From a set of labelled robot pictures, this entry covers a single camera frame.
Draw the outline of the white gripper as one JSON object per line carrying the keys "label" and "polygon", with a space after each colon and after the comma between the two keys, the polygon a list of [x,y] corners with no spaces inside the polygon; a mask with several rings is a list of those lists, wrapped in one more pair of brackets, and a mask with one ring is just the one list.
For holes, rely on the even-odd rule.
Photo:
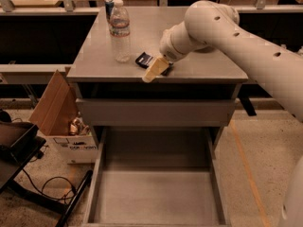
{"label": "white gripper", "polygon": [[159,47],[159,51],[164,58],[156,58],[148,67],[142,80],[147,83],[152,82],[169,68],[169,62],[179,61],[190,52],[202,48],[202,43],[189,36],[184,22],[164,30]]}

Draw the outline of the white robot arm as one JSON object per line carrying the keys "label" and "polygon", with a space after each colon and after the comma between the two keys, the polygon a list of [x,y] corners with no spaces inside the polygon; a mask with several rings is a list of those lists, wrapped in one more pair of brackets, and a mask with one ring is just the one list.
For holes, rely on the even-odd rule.
{"label": "white robot arm", "polygon": [[223,52],[250,79],[296,120],[303,120],[303,59],[239,26],[236,9],[201,0],[186,11],[181,23],[163,31],[161,55],[143,77],[153,81],[161,72],[194,50],[212,46]]}

